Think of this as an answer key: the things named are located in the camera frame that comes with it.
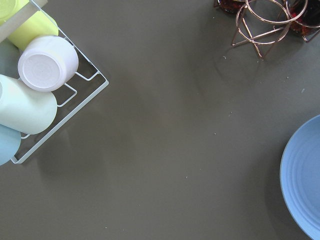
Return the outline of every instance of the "green cup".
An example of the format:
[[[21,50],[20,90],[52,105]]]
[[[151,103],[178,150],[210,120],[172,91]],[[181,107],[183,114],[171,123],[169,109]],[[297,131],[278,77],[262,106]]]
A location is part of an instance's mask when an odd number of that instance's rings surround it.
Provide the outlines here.
[[[0,25],[11,18],[28,2],[29,0],[0,0]],[[59,29],[55,23],[51,17],[47,17],[43,12],[37,11],[19,26],[8,39],[24,51],[28,44],[36,37],[42,35],[58,36]]]

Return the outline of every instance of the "tabletop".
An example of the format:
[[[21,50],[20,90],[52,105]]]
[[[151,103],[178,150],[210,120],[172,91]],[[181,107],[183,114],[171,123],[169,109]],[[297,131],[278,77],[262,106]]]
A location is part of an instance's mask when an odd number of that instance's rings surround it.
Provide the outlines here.
[[[320,38],[264,61],[212,0],[51,0],[110,84],[29,159],[0,167],[2,240],[308,240],[280,162],[319,114]]]

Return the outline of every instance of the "red glass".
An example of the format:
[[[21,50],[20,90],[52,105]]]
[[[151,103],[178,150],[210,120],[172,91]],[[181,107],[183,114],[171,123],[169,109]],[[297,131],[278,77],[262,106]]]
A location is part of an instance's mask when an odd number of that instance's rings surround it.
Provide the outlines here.
[[[305,0],[296,0],[289,8],[290,14],[295,17],[303,9]],[[306,9],[301,17],[294,21],[290,28],[300,36],[314,34],[320,29],[320,0],[308,0]]]
[[[238,10],[245,4],[244,0],[217,0],[222,10],[229,14],[236,14]]]

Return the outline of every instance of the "metal rack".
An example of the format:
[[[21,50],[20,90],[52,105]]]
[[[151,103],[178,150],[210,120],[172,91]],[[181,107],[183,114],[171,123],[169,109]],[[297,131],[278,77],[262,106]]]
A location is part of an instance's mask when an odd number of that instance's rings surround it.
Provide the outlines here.
[[[47,0],[29,0],[29,3],[0,26],[0,42],[8,37],[17,27],[31,17],[35,12],[41,11],[50,21],[54,21],[42,10]],[[88,57],[71,41],[71,39],[58,27],[59,36],[68,40],[76,49],[79,57],[78,72],[64,86],[54,91],[57,98],[57,114],[53,123],[45,131],[35,135],[23,135],[18,152],[11,159],[15,164],[23,163],[55,132],[57,132],[80,109],[98,95],[109,82]]]

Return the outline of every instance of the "mug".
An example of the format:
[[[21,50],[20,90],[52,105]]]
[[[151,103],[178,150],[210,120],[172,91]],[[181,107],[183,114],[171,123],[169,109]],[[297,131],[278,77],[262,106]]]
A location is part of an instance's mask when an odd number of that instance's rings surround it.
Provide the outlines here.
[[[20,58],[19,49],[9,40],[0,42],[0,74],[11,78],[19,78],[18,61]]]
[[[0,125],[0,165],[8,162],[16,154],[20,143],[19,131]]]
[[[11,18],[29,0],[0,0],[0,25]],[[22,51],[36,37],[42,35],[58,35],[59,29],[50,16],[37,11],[21,26],[19,26],[8,39]]]
[[[57,100],[51,92],[39,92],[21,80],[0,75],[0,125],[25,134],[38,134],[53,122]]]
[[[25,49],[18,62],[22,81],[31,89],[51,92],[76,73],[79,59],[75,48],[60,36],[40,36]]]

